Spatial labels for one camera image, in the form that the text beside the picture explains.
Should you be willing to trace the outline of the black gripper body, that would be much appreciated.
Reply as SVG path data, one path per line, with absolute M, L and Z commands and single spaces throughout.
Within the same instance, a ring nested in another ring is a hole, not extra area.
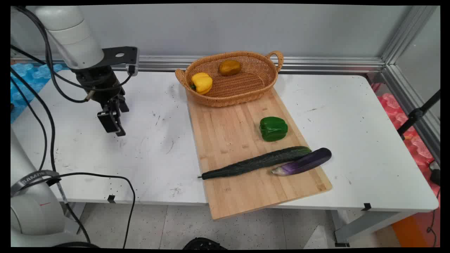
M 73 69 L 72 72 L 76 75 L 77 81 L 84 87 L 84 90 L 87 93 L 89 92 L 87 88 L 106 89 L 116 87 L 120 84 L 111 66 L 79 70 Z M 122 87 L 108 91 L 95 91 L 91 99 L 100 103 L 101 106 L 104 106 L 109 100 L 118 95 L 125 95 L 125 91 Z

